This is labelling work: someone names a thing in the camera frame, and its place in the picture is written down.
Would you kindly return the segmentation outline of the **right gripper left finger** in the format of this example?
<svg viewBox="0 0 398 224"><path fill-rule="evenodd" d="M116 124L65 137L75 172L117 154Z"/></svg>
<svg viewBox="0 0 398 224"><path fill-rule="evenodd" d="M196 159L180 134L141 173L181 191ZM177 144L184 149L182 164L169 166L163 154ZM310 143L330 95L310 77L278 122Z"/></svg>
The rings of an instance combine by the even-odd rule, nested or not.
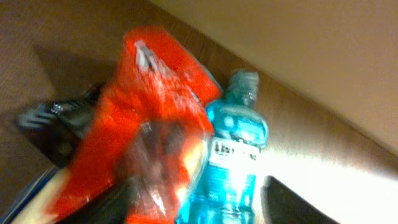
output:
<svg viewBox="0 0 398 224"><path fill-rule="evenodd" d="M122 224L135 197L135 188L130 180L120 182L58 224Z"/></svg>

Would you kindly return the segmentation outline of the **black red snack wrapper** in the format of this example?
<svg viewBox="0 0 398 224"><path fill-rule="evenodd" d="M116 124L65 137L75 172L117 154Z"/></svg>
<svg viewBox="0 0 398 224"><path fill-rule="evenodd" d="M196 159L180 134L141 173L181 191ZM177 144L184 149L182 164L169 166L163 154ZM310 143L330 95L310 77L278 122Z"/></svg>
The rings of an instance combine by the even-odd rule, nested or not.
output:
<svg viewBox="0 0 398 224"><path fill-rule="evenodd" d="M16 119L20 132L53 164L65 167L88 132L104 83L81 96L41 103Z"/></svg>

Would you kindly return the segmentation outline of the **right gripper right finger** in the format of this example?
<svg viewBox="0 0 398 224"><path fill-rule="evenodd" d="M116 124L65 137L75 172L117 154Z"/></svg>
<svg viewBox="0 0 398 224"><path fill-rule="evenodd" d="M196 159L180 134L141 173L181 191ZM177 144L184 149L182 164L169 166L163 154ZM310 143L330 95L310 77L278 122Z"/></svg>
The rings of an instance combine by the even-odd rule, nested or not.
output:
<svg viewBox="0 0 398 224"><path fill-rule="evenodd" d="M338 224L271 175L262 186L262 215L271 224Z"/></svg>

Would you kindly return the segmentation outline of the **blue mouthwash bottle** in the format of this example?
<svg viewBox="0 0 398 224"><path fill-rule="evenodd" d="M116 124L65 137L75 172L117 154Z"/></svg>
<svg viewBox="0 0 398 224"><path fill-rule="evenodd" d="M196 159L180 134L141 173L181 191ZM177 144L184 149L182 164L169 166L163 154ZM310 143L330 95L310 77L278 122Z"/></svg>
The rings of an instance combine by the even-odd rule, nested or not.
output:
<svg viewBox="0 0 398 224"><path fill-rule="evenodd" d="M256 166L269 134L265 118L253 109L258 91L258 73L238 70L223 97L206 106L215 134L201 178L176 223L254 222Z"/></svg>

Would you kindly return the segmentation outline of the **red candy bag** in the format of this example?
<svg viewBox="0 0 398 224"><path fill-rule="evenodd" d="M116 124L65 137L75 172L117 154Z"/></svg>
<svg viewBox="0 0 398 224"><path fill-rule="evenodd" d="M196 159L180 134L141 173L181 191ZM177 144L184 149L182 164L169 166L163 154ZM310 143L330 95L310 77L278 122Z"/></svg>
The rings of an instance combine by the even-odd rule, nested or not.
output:
<svg viewBox="0 0 398 224"><path fill-rule="evenodd" d="M124 223L173 223L201 176L214 129L205 106L221 89L164 28L129 31L116 74L46 213L58 223L112 186L135 194Z"/></svg>

